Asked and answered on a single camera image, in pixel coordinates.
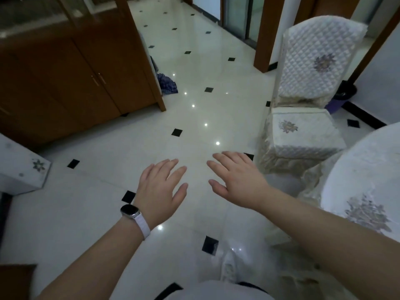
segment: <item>flower decal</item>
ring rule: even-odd
[[[380,234],[382,234],[381,230],[392,231],[386,224],[390,220],[385,214],[383,205],[376,205],[372,200],[368,200],[366,194],[362,195],[361,200],[351,197],[347,203],[350,205],[350,209],[345,210],[347,220],[358,223]]]
[[[322,57],[318,57],[314,61],[314,68],[319,73],[324,73],[329,71],[330,66],[333,65],[336,60],[334,59],[333,54],[323,55]]]
[[[285,133],[294,132],[298,130],[298,127],[294,125],[292,122],[283,120],[283,122],[279,123],[279,128],[282,129]]]
[[[33,169],[40,172],[41,170],[45,170],[43,165],[44,165],[44,162],[40,162],[40,160],[37,159],[37,161],[33,162]]]

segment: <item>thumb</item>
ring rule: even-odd
[[[189,185],[187,183],[183,183],[179,189],[177,190],[177,192],[175,193],[175,195],[173,196],[173,206],[175,207],[175,210],[177,210],[177,208],[181,205],[181,203],[183,202],[183,199],[186,197],[186,193],[187,193],[187,187]]]
[[[210,179],[208,181],[208,183],[210,183],[211,187],[213,188],[213,192],[216,193],[217,195],[219,195],[220,197],[223,197],[224,199],[227,200],[227,197],[229,195],[228,190],[225,186],[221,185],[219,182]]]

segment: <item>forearm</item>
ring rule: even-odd
[[[122,217],[37,299],[109,299],[142,241],[136,222]]]
[[[360,299],[400,299],[400,243],[276,189],[258,212]]]

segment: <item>hand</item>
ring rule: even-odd
[[[211,179],[213,192],[241,207],[258,210],[260,203],[271,189],[253,161],[243,153],[223,151],[213,154],[221,164],[207,161],[207,165],[226,184],[226,187]]]
[[[172,192],[179,183],[186,166],[174,171],[178,159],[161,161],[147,167],[140,177],[134,205],[140,210],[151,230],[167,221],[186,197],[187,183],[183,183],[175,195]]]

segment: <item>foot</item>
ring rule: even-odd
[[[237,282],[235,253],[229,249],[222,261],[221,281],[235,284]]]

